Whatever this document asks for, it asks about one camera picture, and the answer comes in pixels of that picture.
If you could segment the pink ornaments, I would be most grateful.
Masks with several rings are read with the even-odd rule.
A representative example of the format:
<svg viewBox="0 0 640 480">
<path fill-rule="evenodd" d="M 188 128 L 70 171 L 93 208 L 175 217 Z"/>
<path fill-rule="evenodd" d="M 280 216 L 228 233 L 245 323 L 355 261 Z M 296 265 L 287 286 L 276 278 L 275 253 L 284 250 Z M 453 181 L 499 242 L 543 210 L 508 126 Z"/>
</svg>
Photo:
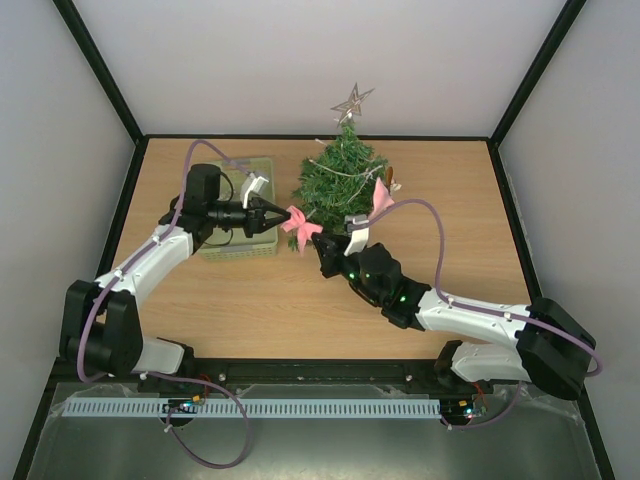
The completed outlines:
<svg viewBox="0 0 640 480">
<path fill-rule="evenodd" d="M 297 251 L 303 255 L 307 243 L 312 239 L 313 234 L 323 232 L 321 225 L 310 222 L 305 214 L 296 206 L 289 206 L 286 211 L 289 219 L 284 221 L 280 228 L 285 233 L 294 233 L 297 242 Z"/>
</svg>

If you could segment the green plastic basket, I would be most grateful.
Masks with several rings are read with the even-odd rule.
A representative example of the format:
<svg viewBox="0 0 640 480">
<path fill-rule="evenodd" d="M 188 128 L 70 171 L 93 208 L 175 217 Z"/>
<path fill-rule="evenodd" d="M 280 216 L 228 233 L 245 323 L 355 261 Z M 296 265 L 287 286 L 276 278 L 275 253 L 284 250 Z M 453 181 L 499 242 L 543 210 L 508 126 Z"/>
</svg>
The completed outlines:
<svg viewBox="0 0 640 480">
<path fill-rule="evenodd" d="M 234 195 L 230 196 L 230 187 L 226 180 L 221 181 L 220 199 L 227 200 L 230 197 L 234 201 L 241 201 L 243 198 L 243 185 L 247 180 L 244 171 L 250 171 L 256 175 L 261 175 L 269 180 L 261 187 L 258 195 L 272 203 L 275 202 L 275 179 L 273 161 L 269 157 L 243 157 L 235 158 L 237 168 L 223 160 L 212 161 L 225 173 L 234 188 Z M 212 235 L 205 241 L 198 250 L 198 254 L 209 261 L 234 260 L 245 257 L 271 257 L 277 252 L 278 232 L 275 229 L 264 233 L 255 234 L 248 238 L 243 233 L 242 228 L 234 228 L 225 232 L 216 228 Z"/>
</svg>

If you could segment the small green christmas tree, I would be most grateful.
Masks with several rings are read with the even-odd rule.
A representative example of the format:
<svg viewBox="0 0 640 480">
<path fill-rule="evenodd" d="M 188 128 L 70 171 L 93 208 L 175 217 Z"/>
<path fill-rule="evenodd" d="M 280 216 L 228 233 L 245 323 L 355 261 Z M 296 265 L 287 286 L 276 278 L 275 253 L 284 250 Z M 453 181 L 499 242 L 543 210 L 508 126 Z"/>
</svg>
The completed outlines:
<svg viewBox="0 0 640 480">
<path fill-rule="evenodd" d="M 334 140 L 300 165 L 293 204 L 328 233 L 343 234 L 344 217 L 371 213 L 377 178 L 384 179 L 389 161 L 361 140 L 351 121 Z"/>
</svg>

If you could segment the pink felt triangle ornament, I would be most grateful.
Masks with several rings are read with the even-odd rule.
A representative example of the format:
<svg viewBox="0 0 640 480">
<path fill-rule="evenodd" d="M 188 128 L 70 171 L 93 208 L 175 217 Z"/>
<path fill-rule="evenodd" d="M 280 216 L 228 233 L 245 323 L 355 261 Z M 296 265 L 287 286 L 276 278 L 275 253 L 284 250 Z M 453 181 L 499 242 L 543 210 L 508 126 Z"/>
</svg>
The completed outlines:
<svg viewBox="0 0 640 480">
<path fill-rule="evenodd" d="M 393 204 L 394 200 L 392 199 L 389 189 L 386 187 L 381 178 L 377 178 L 372 197 L 373 209 L 368 218 L 370 220 L 375 219 Z"/>
</svg>

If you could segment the silver star ornament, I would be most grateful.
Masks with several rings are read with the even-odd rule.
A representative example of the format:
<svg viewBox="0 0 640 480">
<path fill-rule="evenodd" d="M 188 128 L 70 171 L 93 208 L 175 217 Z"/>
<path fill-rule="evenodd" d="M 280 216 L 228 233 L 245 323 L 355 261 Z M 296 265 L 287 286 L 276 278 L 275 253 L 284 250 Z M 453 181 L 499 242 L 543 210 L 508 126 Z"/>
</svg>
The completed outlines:
<svg viewBox="0 0 640 480">
<path fill-rule="evenodd" d="M 358 83 L 355 83 L 347 99 L 330 108 L 331 111 L 337 112 L 339 116 L 336 122 L 339 126 L 349 123 L 354 116 L 362 115 L 362 104 L 375 91 L 374 88 L 360 91 Z"/>
</svg>

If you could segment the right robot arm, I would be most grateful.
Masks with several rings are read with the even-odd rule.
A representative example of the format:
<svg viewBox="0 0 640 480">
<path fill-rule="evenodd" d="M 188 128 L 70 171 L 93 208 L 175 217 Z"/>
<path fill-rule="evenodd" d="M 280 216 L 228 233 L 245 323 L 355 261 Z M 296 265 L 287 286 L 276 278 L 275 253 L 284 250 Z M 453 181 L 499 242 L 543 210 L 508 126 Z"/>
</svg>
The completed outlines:
<svg viewBox="0 0 640 480">
<path fill-rule="evenodd" d="M 312 242 L 326 278 L 340 275 L 367 304 L 401 329 L 464 336 L 442 351 L 436 379 L 455 392 L 468 382 L 523 381 L 563 400 L 580 397 L 595 339 L 557 302 L 499 305 L 446 292 L 402 272 L 381 243 L 354 247 L 343 235 L 315 233 Z"/>
</svg>

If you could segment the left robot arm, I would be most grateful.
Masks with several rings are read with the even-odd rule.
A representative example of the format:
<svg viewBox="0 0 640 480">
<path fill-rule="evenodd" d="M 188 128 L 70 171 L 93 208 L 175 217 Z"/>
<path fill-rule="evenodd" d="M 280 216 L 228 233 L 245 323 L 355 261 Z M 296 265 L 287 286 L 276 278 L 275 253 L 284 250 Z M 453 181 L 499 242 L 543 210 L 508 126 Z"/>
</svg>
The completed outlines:
<svg viewBox="0 0 640 480">
<path fill-rule="evenodd" d="M 142 333 L 139 309 L 159 283 L 194 255 L 217 229 L 240 229 L 248 238 L 291 217 L 257 195 L 265 179 L 249 176 L 241 201 L 220 197 L 226 174 L 214 164 L 196 164 L 183 177 L 180 195 L 151 237 L 112 271 L 92 282 L 77 280 L 67 290 L 60 356 L 76 365 L 87 381 L 91 373 L 114 377 L 177 373 L 184 345 Z"/>
</svg>

